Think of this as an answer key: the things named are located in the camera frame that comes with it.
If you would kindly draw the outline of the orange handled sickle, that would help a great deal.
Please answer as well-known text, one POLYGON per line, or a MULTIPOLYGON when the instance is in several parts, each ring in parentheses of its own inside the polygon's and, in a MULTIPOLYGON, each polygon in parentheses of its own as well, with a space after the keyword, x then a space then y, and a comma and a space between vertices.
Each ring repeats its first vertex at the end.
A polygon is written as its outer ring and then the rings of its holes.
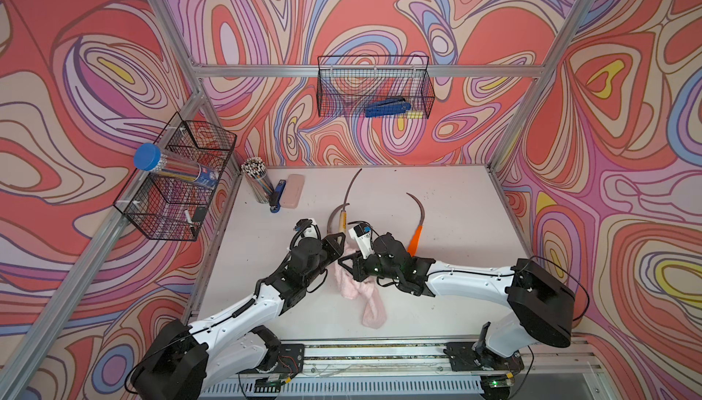
POLYGON ((407 193, 407 195, 409 197, 411 197, 411 199, 415 202, 415 204, 417 204, 417 206, 420 210, 419 222, 418 222, 417 227, 413 233, 411 241, 409 241, 409 246, 407 246, 408 253, 412 257, 415 257, 417 254, 418 247, 419 247, 420 237, 422 236, 422 229, 423 229, 423 224, 424 224, 424 219, 425 219, 425 209, 424 209, 424 206, 422 204, 422 201, 418 197, 416 197, 412 193, 407 193))

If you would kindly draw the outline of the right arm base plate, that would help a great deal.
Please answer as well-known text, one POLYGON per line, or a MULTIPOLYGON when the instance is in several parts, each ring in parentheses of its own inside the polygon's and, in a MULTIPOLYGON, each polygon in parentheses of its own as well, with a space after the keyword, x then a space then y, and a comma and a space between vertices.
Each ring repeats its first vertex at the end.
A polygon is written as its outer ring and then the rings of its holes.
POLYGON ((525 369, 521 355, 516 352, 504 358, 472 341, 446 343, 444 354, 453 372, 493 372, 518 374, 525 369))

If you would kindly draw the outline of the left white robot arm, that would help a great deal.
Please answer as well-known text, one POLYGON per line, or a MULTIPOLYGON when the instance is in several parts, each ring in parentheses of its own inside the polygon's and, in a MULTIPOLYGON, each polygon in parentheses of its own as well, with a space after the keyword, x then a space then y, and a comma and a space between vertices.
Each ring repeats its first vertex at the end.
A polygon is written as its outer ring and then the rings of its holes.
POLYGON ((260 279, 252 295, 190 325, 171 321, 126 376, 124 388, 142 399, 197 399, 203 390, 272 359, 277 338, 265 325, 313 292, 313 282, 344 252, 342 233, 295 235, 283 263, 260 279))

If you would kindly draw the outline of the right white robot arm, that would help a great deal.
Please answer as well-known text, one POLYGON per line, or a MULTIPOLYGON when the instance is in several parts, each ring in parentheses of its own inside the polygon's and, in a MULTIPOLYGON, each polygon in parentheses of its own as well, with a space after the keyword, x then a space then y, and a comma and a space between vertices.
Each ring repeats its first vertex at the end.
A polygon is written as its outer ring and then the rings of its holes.
POLYGON ((388 279, 416 297, 466 297, 509 308, 501 320, 486 321, 475 345, 478 354, 508 358, 533 344, 571 345, 575 293, 533 260, 501 268, 455 266, 413 257, 386 234, 376 238, 369 253, 358 250, 337 262, 358 282, 388 279))

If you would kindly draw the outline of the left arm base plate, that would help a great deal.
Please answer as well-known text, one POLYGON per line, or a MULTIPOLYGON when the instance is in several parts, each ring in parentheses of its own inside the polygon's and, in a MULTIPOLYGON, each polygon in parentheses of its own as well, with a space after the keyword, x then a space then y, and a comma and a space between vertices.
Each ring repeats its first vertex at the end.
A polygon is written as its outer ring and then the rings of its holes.
POLYGON ((283 343, 272 348, 266 345, 241 345, 228 357, 235 374, 283 374, 294 376, 303 370, 305 346, 283 343))

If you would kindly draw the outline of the pink rag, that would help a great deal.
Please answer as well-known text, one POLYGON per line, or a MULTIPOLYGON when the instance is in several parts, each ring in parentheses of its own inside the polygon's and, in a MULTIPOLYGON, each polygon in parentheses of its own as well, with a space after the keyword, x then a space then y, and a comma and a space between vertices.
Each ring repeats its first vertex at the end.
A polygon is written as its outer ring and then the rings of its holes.
POLYGON ((363 299, 366 306, 361 323, 367 328, 380 329, 388 319, 385 304, 382 301, 378 285, 372 279, 355 281, 350 272, 334 263, 332 271, 340 295, 345 299, 363 299))

